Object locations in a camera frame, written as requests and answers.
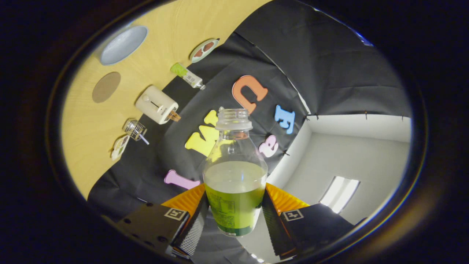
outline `green liquid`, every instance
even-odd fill
[[[250,233],[257,222],[266,172],[249,162],[224,162],[210,167],[204,180],[218,227],[225,235]]]

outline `bottle label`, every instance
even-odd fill
[[[254,229],[265,188],[229,194],[206,185],[207,197],[219,229],[229,236],[242,236]]]

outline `foam letter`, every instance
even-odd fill
[[[262,87],[256,78],[251,75],[244,75],[233,84],[233,88],[231,90],[233,97],[249,111],[249,114],[251,114],[254,109],[256,109],[256,104],[249,102],[241,93],[241,88],[245,86],[249,87],[257,95],[257,101],[262,101],[262,99],[267,95],[267,88]]]
[[[293,123],[295,122],[295,112],[288,112],[282,109],[280,105],[277,105],[275,108],[275,121],[280,121],[280,126],[283,128],[287,128],[287,134],[291,134],[293,132]]]
[[[217,121],[218,117],[215,110],[210,111],[204,118],[206,124],[215,125]],[[218,139],[219,131],[214,127],[206,125],[199,126],[199,129],[205,140],[200,137],[198,132],[195,132],[186,141],[184,147],[186,149],[193,149],[207,157]]]
[[[165,183],[166,184],[176,184],[177,186],[181,186],[186,189],[192,189],[195,186],[200,184],[200,180],[192,181],[190,179],[186,179],[181,175],[178,175],[175,170],[168,171],[168,174],[165,176]]]
[[[277,137],[274,135],[270,135],[265,140],[265,143],[262,143],[259,146],[259,152],[263,153],[266,157],[272,157],[278,148],[279,144],[277,143]]]

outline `blue foam letter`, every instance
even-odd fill
[[[287,134],[293,133],[293,123],[295,122],[295,111],[288,112],[282,109],[280,105],[275,108],[275,121],[282,120],[280,126],[287,128]]]

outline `bottle cap opening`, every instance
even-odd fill
[[[218,110],[218,122],[216,130],[251,130],[252,122],[249,120],[247,109],[224,109]]]

